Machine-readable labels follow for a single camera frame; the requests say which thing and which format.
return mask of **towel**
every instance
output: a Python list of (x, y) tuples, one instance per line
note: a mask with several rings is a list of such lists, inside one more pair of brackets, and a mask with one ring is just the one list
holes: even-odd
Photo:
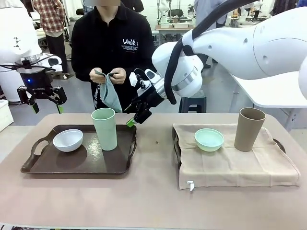
[(100, 98), (103, 104), (105, 104), (110, 109), (114, 109), (116, 113), (122, 113), (123, 111), (119, 102), (118, 95), (110, 79), (110, 73), (106, 75), (97, 70), (95, 70), (95, 73), (103, 75), (106, 78), (105, 84), (100, 84)]
[[(290, 158), (273, 141), (267, 129), (261, 128), (252, 151), (234, 147), (237, 125), (174, 124), (181, 149), (179, 188), (236, 186), (299, 186), (300, 172)], [(224, 144), (215, 152), (205, 152), (196, 145), (194, 134), (212, 128), (224, 135)]]

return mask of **person's left hand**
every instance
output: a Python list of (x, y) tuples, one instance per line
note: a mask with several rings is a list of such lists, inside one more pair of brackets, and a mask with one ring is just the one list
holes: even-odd
[(113, 84), (122, 85), (125, 82), (127, 74), (123, 68), (115, 68), (111, 73), (114, 73), (113, 77), (110, 77)]

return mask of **brown tray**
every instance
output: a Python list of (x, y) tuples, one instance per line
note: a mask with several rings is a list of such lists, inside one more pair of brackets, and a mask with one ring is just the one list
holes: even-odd
[[(62, 152), (54, 147), (52, 140), (67, 129), (83, 132), (82, 145), (73, 152)], [(60, 125), (54, 127), (44, 138), (32, 147), (29, 159), (21, 168), (22, 173), (30, 174), (104, 174), (122, 175), (130, 166), (135, 152), (136, 127), (116, 125), (118, 146), (112, 151), (102, 151), (93, 125)], [(37, 146), (47, 141), (40, 155), (35, 153)]]
[[(176, 164), (178, 165), (178, 168), (180, 169), (181, 166), (181, 148), (179, 146), (179, 138), (176, 130), (173, 127), (173, 141), (174, 141), (174, 150), (176, 155)], [(277, 144), (277, 146), (286, 154), (286, 150), (284, 146), (276, 139), (273, 139), (273, 141)]]

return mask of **mint green bowl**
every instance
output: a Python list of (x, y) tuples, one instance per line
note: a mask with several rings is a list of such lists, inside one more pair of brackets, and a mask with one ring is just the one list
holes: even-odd
[(214, 129), (203, 128), (195, 133), (195, 140), (201, 150), (214, 152), (224, 143), (224, 136)]

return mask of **brown cup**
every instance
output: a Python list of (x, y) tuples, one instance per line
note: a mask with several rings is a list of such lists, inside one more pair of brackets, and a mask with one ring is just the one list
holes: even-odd
[(255, 108), (240, 110), (236, 128), (235, 148), (242, 152), (251, 151), (265, 120), (265, 113)]

